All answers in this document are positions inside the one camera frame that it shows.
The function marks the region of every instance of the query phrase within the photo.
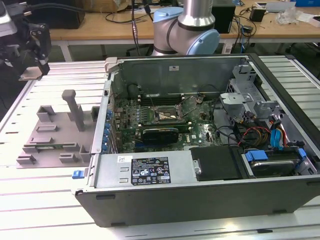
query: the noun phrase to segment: desk leg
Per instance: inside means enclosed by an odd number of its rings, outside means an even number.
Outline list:
[[[282,49],[284,48],[284,43],[279,43],[277,50],[274,52],[275,54],[283,54]]]
[[[102,60],[106,60],[107,58],[106,46],[104,44],[101,44],[100,47],[101,47],[101,53],[102,53]]]
[[[62,43],[60,43],[60,48],[61,48],[61,51],[62,51],[62,54],[63,54],[63,57],[64,57],[64,60],[66,62],[73,62],[73,58],[71,56],[71,52],[69,50],[69,45],[68,45],[68,42],[67,41],[63,41]]]
[[[234,44],[233,41],[226,40],[225,43],[223,44],[222,54],[231,54],[231,49],[233,44]]]

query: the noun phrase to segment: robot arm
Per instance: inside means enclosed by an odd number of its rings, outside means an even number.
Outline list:
[[[12,67],[22,78],[36,79],[48,74],[48,56],[51,51],[49,27],[46,24],[32,24],[25,18],[30,12],[26,3],[0,0],[0,60]],[[24,63],[26,51],[37,67]]]
[[[220,35],[213,29],[213,0],[184,0],[184,7],[154,13],[154,56],[213,54]]]

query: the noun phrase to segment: barcode sticker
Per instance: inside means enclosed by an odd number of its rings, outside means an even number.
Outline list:
[[[131,163],[132,156],[118,156],[118,163]]]

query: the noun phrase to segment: wooden desk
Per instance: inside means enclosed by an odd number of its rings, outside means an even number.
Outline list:
[[[236,8],[239,14],[242,9],[254,4],[254,0],[244,0],[245,6]],[[304,13],[319,14],[320,7],[298,7]],[[53,45],[61,47],[67,62],[72,61],[68,46],[70,45],[108,45],[108,44],[134,44],[131,24],[118,24],[105,20],[106,13],[86,13],[84,21],[79,29],[52,29],[50,30]],[[251,43],[311,43],[320,42],[320,28],[309,23],[279,25],[275,21],[276,13],[268,13],[262,22],[257,22],[255,35],[250,39]],[[131,19],[130,12],[122,12],[114,15],[115,21]],[[249,21],[241,19],[241,24],[251,25]],[[139,44],[153,44],[154,28],[149,17],[145,17],[137,23]],[[238,28],[234,22],[228,34],[220,35],[220,42],[224,43],[222,53],[230,53],[238,35]]]

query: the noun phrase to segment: white paper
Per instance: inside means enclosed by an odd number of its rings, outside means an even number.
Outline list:
[[[118,163],[131,163],[132,156],[118,156]]]
[[[310,21],[310,19],[312,19],[315,15],[313,14],[309,14],[309,13],[301,13],[297,20],[301,21],[301,22],[305,22],[308,23]]]

